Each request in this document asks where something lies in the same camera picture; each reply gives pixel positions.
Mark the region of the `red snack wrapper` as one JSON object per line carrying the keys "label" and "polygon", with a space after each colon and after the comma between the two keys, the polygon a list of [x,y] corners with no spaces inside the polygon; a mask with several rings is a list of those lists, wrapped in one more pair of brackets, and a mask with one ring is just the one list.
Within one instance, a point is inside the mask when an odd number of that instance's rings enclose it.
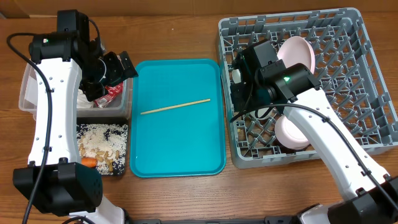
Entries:
{"label": "red snack wrapper", "polygon": [[95,105],[99,108],[107,107],[117,96],[123,92],[124,84],[120,83],[114,87],[107,86],[107,95],[104,95],[94,101]]}

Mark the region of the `white bowl with nuts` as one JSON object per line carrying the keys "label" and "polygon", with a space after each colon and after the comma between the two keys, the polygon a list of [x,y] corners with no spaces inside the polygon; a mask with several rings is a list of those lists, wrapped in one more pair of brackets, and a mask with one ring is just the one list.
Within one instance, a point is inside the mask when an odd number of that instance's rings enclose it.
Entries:
{"label": "white bowl with nuts", "polygon": [[234,82],[235,84],[238,84],[238,83],[241,83],[241,82],[242,82],[242,79],[241,79],[241,72],[240,72],[239,69],[234,69],[234,70],[231,72],[231,75],[232,75],[233,82]]}

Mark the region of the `wooden chopstick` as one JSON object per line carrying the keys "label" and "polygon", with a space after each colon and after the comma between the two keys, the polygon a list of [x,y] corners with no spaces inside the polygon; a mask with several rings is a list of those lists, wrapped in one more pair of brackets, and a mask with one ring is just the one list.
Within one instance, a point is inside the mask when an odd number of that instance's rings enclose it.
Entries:
{"label": "wooden chopstick", "polygon": [[188,103],[182,103],[179,105],[167,106],[167,107],[158,108],[158,109],[154,109],[154,110],[144,111],[144,112],[141,112],[140,114],[145,115],[145,114],[151,114],[151,113],[158,113],[161,111],[173,110],[173,109],[182,108],[182,107],[186,107],[186,106],[207,103],[210,101],[211,101],[211,99],[198,100],[198,101],[193,101],[193,102],[188,102]]}

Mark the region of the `large white tissue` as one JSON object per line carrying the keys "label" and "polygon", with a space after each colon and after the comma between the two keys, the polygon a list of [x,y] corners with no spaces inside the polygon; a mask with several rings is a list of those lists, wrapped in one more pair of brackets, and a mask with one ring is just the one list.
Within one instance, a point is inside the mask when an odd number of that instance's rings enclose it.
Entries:
{"label": "large white tissue", "polygon": [[83,93],[81,89],[78,89],[76,107],[78,109],[88,109],[94,107],[94,103],[92,101],[87,100],[86,95]]}

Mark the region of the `pink bowl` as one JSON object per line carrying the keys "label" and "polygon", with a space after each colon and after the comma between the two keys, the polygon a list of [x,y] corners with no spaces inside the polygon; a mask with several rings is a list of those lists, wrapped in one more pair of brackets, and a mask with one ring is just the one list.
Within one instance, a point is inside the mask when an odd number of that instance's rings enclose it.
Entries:
{"label": "pink bowl", "polygon": [[275,124],[274,132],[277,140],[286,148],[301,150],[310,145],[309,140],[293,122],[282,115]]}

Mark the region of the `pink white plate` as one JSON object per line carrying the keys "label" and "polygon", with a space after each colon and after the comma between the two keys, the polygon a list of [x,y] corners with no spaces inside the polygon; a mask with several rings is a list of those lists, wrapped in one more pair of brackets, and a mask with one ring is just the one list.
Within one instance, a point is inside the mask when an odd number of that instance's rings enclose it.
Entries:
{"label": "pink white plate", "polygon": [[277,58],[283,60],[286,68],[301,63],[312,73],[315,72],[315,53],[312,46],[302,37],[293,36],[287,39],[279,48]]}

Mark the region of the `orange carrot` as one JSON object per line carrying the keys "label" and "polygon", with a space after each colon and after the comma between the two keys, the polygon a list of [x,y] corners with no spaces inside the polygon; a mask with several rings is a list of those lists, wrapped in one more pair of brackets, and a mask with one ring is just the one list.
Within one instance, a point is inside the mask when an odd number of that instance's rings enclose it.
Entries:
{"label": "orange carrot", "polygon": [[95,168],[97,165],[97,160],[91,157],[84,157],[81,159],[81,163],[89,168]]}

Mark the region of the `small white round cup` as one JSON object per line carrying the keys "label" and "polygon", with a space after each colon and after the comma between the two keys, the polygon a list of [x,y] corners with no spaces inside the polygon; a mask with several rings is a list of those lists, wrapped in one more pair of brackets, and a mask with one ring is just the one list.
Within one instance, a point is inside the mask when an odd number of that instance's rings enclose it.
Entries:
{"label": "small white round cup", "polygon": [[267,119],[271,116],[272,110],[270,108],[263,108],[254,112],[254,117],[259,120]]}

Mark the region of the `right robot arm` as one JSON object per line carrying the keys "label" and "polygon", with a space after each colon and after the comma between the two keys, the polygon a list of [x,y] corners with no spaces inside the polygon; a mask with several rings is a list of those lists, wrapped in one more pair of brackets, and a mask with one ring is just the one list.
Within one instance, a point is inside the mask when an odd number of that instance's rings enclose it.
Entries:
{"label": "right robot arm", "polygon": [[315,205],[292,223],[395,223],[397,178],[391,177],[359,145],[333,111],[320,82],[303,64],[286,68],[278,60],[262,68],[246,63],[241,93],[248,104],[241,114],[277,108],[304,134],[332,174],[343,201]]}

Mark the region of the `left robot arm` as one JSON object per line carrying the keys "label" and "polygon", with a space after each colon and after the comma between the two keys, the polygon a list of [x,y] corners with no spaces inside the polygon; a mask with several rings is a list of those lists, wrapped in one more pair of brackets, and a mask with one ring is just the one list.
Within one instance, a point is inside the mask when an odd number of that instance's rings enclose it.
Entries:
{"label": "left robot arm", "polygon": [[91,100],[137,75],[126,52],[102,53],[87,28],[33,34],[24,60],[35,70],[37,112],[27,167],[13,184],[29,208],[65,217],[67,223],[131,223],[128,212],[103,194],[100,173],[81,163],[76,140],[78,90]]}

